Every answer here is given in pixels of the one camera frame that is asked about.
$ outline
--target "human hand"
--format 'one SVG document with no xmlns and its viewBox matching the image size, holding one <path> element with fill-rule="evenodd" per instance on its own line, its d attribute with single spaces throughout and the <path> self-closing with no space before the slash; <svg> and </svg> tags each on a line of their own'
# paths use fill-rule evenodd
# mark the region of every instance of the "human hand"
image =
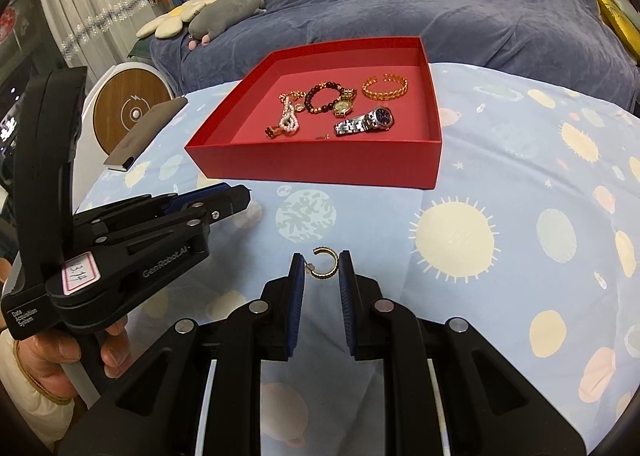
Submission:
<svg viewBox="0 0 640 456">
<path fill-rule="evenodd" d="M 133 363 L 126 325 L 127 318 L 123 317 L 106 329 L 108 337 L 100 355 L 109 378 L 117 378 Z M 64 399 L 78 396 L 60 366 L 80 360 L 80 346 L 70 335 L 53 328 L 38 333 L 18 343 L 18 357 L 23 369 L 54 396 Z"/>
</svg>

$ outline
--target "jewelry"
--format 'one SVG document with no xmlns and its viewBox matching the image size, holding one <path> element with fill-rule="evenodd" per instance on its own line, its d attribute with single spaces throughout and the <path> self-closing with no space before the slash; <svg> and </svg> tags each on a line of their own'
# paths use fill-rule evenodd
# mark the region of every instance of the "jewelry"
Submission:
<svg viewBox="0 0 640 456">
<path fill-rule="evenodd" d="M 409 89 L 409 81 L 406 78 L 402 78 L 402 76 L 398 76 L 397 74 L 388 74 L 382 78 L 383 82 L 395 82 L 396 84 L 400 84 L 402 87 L 400 89 L 396 89 L 389 92 L 377 92 L 369 90 L 369 86 L 372 86 L 378 81 L 377 76 L 372 76 L 368 78 L 364 84 L 362 84 L 362 93 L 367 98 L 371 100 L 395 100 L 396 98 L 400 98 L 401 96 L 406 95 L 407 89 Z"/>
<path fill-rule="evenodd" d="M 325 103 L 323 106 L 314 107 L 311 101 L 322 89 L 337 90 L 338 98 L 333 102 Z M 305 96 L 305 108 L 312 115 L 317 115 L 320 112 L 328 112 L 331 109 L 337 118 L 344 118 L 351 112 L 351 109 L 353 108 L 353 101 L 355 100 L 357 93 L 357 89 L 347 89 L 336 82 L 321 82 L 317 86 L 309 89 L 309 92 Z"/>
<path fill-rule="evenodd" d="M 35 378 L 33 378 L 33 376 L 27 373 L 25 368 L 22 366 L 22 361 L 20 360 L 19 343 L 20 341 L 14 340 L 15 363 L 17 364 L 18 369 L 20 369 L 22 376 L 24 376 L 24 378 L 27 379 L 27 382 L 31 384 L 31 387 L 36 391 L 38 391 L 45 398 L 48 398 L 51 402 L 53 402 L 57 406 L 68 406 L 68 404 L 71 404 L 73 400 L 72 398 L 60 398 L 59 396 L 56 396 L 55 394 L 50 393 L 49 391 L 47 391 L 47 389 L 44 388 L 44 386 L 40 382 L 38 382 Z"/>
<path fill-rule="evenodd" d="M 347 119 L 334 125 L 335 136 L 358 132 L 388 131 L 394 124 L 394 115 L 388 107 L 376 107 L 365 115 Z"/>
<path fill-rule="evenodd" d="M 284 106 L 284 109 L 282 111 L 282 118 L 280 118 L 280 123 L 277 127 L 267 127 L 267 129 L 264 130 L 264 133 L 269 138 L 273 139 L 283 132 L 287 134 L 293 134 L 299 129 L 300 124 L 298 122 L 296 113 L 304 111 L 305 106 L 302 103 L 297 103 L 294 105 L 293 102 L 305 95 L 305 92 L 295 90 L 291 91 L 289 94 L 281 94 L 279 96 L 279 99 Z"/>
<path fill-rule="evenodd" d="M 338 273 L 338 254 L 335 250 L 332 250 L 327 246 L 318 246 L 317 248 L 314 248 L 314 255 L 318 255 L 319 253 L 328 253 L 332 258 L 334 258 L 334 267 L 327 273 L 318 273 L 316 272 L 316 267 L 313 264 L 305 262 L 305 269 L 316 279 L 330 279 Z"/>
</svg>

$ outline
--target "red box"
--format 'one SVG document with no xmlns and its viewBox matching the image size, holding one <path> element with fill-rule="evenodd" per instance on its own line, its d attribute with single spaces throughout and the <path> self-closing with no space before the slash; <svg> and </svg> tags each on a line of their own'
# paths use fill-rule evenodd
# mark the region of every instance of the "red box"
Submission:
<svg viewBox="0 0 640 456">
<path fill-rule="evenodd" d="M 362 94 L 370 76 L 371 90 L 398 89 L 382 82 L 384 73 L 409 81 L 406 95 L 375 102 Z M 264 130 L 282 117 L 278 96 L 309 90 L 320 82 L 357 88 L 353 112 L 362 115 L 388 106 L 395 124 L 386 132 L 337 137 L 332 112 L 298 113 L 293 136 L 269 139 Z M 314 106 L 335 99 L 321 90 Z M 318 139 L 328 134 L 329 139 Z M 383 37 L 322 42 L 272 53 L 240 82 L 196 131 L 185 147 L 209 178 L 270 180 L 385 187 L 435 187 L 442 134 L 428 62 L 417 37 Z"/>
</svg>

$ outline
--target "screw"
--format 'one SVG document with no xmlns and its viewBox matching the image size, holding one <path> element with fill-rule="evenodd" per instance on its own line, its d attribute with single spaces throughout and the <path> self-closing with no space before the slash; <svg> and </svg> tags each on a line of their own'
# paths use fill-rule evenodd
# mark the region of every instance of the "screw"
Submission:
<svg viewBox="0 0 640 456">
<path fill-rule="evenodd" d="M 265 301 L 253 301 L 249 305 L 249 311 L 251 313 L 264 313 L 269 309 L 269 304 Z"/>
<path fill-rule="evenodd" d="M 395 308 L 394 304 L 388 299 L 380 299 L 376 301 L 373 306 L 376 310 L 378 310 L 381 313 L 389 313 L 390 311 L 393 311 Z"/>
<path fill-rule="evenodd" d="M 469 329 L 469 323 L 460 317 L 455 317 L 449 321 L 449 328 L 456 333 L 464 333 Z"/>
<path fill-rule="evenodd" d="M 190 319 L 182 319 L 175 324 L 175 330 L 178 333 L 189 333 L 193 330 L 193 321 Z"/>
</svg>

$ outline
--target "stuffed animal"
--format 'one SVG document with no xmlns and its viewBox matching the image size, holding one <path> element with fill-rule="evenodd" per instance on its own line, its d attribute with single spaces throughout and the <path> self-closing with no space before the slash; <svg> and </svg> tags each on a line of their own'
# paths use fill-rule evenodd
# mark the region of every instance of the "stuffed animal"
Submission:
<svg viewBox="0 0 640 456">
<path fill-rule="evenodd" d="M 143 39 L 151 35 L 151 33 L 155 33 L 159 39 L 175 37 L 182 31 L 184 23 L 191 22 L 205 6 L 215 1 L 219 0 L 188 0 L 169 13 L 165 13 L 146 23 L 138 30 L 136 37 Z"/>
<path fill-rule="evenodd" d="M 264 0 L 219 0 L 205 6 L 189 25 L 189 49 L 196 49 L 198 41 L 206 46 L 234 24 L 263 11 Z"/>
</svg>

